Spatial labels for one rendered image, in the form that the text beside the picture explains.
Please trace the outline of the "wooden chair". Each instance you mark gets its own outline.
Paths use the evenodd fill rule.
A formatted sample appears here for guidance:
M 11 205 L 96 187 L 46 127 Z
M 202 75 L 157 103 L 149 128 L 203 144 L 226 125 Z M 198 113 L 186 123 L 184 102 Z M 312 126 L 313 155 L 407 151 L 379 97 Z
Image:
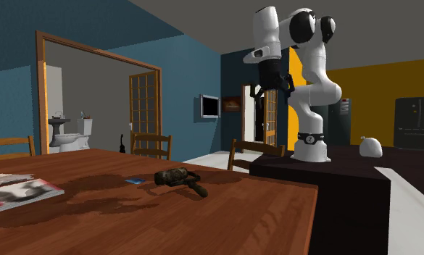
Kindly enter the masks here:
M 0 154 L 0 160 L 16 159 L 22 157 L 35 156 L 35 146 L 33 136 L 29 135 L 27 138 L 0 138 L 0 146 L 15 145 L 15 144 L 28 144 L 28 153 L 13 153 L 13 154 Z
M 262 152 L 263 154 L 269 154 L 273 156 L 282 157 L 285 154 L 285 146 L 279 147 L 271 146 L 265 143 L 256 143 L 249 141 L 237 141 L 232 140 L 231 150 L 229 153 L 228 168 L 227 170 L 232 171 L 234 166 L 249 170 L 251 162 L 244 159 L 234 159 L 236 149 L 248 149 L 252 151 Z
M 141 141 L 155 142 L 157 147 L 155 149 L 138 147 Z M 162 149 L 162 143 L 167 142 L 167 149 Z M 163 156 L 166 157 L 166 160 L 171 160 L 171 149 L 172 149 L 172 135 L 163 136 L 149 133 L 134 133 L 133 134 L 133 145 L 131 154 L 137 155 L 149 155 L 157 156 L 161 159 Z

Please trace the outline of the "wooden door with glass panes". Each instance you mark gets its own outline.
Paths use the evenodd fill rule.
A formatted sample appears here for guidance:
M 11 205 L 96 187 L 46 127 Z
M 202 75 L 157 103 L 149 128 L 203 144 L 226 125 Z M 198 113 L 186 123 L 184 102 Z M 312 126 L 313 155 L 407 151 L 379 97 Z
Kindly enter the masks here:
M 130 152 L 134 148 L 159 149 L 159 142 L 135 141 L 136 135 L 161 135 L 159 73 L 145 72 L 129 77 Z
M 251 84 L 241 85 L 241 140 L 255 141 L 256 139 L 256 111 L 257 106 L 254 98 L 250 96 Z M 265 92 L 262 100 L 263 118 L 262 141 L 271 146 L 277 146 L 277 113 L 278 92 Z

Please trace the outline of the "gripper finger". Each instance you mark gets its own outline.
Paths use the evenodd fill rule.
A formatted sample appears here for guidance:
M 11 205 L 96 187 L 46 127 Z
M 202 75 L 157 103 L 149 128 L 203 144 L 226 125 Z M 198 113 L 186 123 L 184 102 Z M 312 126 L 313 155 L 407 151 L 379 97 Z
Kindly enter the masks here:
M 284 101 L 287 104 L 291 93 L 295 91 L 295 86 L 291 74 L 287 73 L 285 76 L 283 76 L 283 82 L 280 85 L 280 89 L 284 93 Z
M 263 97 L 264 97 L 264 89 L 259 84 L 251 84 L 250 85 L 250 96 L 254 98 L 254 102 L 257 107 L 262 107 Z

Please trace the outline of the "white toilet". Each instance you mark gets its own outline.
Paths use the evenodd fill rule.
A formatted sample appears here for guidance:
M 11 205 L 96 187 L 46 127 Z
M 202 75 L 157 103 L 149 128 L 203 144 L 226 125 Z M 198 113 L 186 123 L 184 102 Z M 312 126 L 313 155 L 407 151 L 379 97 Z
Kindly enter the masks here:
M 54 134 L 52 141 L 60 152 L 90 149 L 88 144 L 92 131 L 92 119 L 77 119 L 79 133 Z

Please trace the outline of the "wall television with grey frame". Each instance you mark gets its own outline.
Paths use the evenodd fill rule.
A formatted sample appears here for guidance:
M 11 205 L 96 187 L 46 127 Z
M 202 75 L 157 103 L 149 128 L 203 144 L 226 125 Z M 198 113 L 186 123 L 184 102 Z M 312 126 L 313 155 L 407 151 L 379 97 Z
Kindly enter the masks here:
M 200 117 L 201 118 L 219 118 L 220 99 L 214 96 L 201 94 L 200 96 Z

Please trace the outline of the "dark tall cabinet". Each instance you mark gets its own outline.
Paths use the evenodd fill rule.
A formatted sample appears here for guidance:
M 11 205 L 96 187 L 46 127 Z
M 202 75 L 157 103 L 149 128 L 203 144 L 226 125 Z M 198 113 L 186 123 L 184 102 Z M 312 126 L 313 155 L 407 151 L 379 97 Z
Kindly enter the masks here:
M 351 140 L 352 100 L 341 99 L 327 106 L 312 106 L 323 119 L 324 141 L 328 145 L 348 146 Z

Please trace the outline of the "white pedestal sink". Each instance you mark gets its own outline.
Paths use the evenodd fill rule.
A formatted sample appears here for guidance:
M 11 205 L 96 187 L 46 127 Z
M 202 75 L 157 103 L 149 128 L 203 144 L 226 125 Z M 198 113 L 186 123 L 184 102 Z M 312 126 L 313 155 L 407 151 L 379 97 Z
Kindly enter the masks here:
M 70 119 L 66 118 L 62 111 L 58 111 L 59 116 L 55 117 L 54 115 L 51 118 L 48 118 L 48 123 L 52 126 L 52 140 L 49 144 L 50 147 L 56 147 L 56 138 L 55 135 L 60 134 L 60 126 L 69 122 Z

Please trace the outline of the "white tied bag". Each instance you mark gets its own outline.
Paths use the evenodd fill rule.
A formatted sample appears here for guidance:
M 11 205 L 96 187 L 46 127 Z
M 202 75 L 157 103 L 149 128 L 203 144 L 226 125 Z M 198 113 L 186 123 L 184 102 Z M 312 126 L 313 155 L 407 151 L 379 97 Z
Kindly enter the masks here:
M 376 138 L 361 137 L 362 142 L 359 145 L 359 154 L 364 157 L 381 158 L 383 149 L 381 143 Z

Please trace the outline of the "dark framed wall picture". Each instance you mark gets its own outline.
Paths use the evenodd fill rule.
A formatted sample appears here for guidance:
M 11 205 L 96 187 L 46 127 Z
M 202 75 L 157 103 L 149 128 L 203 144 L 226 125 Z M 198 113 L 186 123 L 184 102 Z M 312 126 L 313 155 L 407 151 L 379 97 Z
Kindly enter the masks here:
M 240 112 L 241 111 L 241 97 L 240 96 L 226 96 L 222 98 L 222 111 L 223 112 Z

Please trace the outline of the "red and grey magazine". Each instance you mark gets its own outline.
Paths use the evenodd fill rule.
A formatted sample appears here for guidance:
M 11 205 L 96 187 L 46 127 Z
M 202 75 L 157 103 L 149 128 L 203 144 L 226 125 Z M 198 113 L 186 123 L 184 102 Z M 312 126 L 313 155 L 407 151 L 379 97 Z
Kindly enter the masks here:
M 42 179 L 0 187 L 0 212 L 64 194 L 61 188 Z

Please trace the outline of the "grey and white magazine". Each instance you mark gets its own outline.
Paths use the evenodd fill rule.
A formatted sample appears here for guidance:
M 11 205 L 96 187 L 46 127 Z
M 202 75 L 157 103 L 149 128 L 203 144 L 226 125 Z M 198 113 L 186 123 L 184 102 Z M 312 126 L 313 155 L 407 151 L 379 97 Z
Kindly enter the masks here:
M 0 174 L 0 186 L 24 182 L 24 181 L 28 181 L 28 180 L 32 180 L 32 179 L 33 179 L 32 174 L 18 175 L 18 174 L 1 173 Z

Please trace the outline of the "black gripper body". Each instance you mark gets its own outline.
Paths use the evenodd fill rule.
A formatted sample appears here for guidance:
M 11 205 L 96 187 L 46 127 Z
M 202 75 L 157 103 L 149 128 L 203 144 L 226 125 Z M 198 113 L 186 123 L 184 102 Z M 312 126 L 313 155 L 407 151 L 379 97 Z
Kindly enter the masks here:
M 281 75 L 281 60 L 266 59 L 258 63 L 259 85 L 264 91 L 278 90 L 287 91 L 284 77 Z

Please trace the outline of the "dark robot stand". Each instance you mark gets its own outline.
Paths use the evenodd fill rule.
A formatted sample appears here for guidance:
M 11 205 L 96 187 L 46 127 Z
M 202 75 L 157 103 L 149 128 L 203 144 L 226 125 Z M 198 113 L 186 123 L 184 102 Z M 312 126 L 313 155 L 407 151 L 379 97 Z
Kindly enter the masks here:
M 424 151 L 330 146 L 330 162 L 262 155 L 250 175 L 318 187 L 309 255 L 424 255 Z

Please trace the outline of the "black refrigerator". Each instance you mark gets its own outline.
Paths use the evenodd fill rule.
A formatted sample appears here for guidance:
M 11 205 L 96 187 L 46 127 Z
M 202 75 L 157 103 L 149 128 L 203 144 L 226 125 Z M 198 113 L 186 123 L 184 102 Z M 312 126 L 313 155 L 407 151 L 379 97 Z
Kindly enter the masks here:
M 394 147 L 424 150 L 424 97 L 396 99 Z

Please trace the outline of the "brown wooden table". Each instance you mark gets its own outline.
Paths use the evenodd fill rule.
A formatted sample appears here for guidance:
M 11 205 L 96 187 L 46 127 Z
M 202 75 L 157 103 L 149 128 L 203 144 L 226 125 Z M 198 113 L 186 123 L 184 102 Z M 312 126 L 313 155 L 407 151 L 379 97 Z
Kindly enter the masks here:
M 0 255 L 307 255 L 317 186 L 189 165 L 202 198 L 155 185 L 175 167 L 99 149 L 0 161 L 65 191 L 0 212 Z

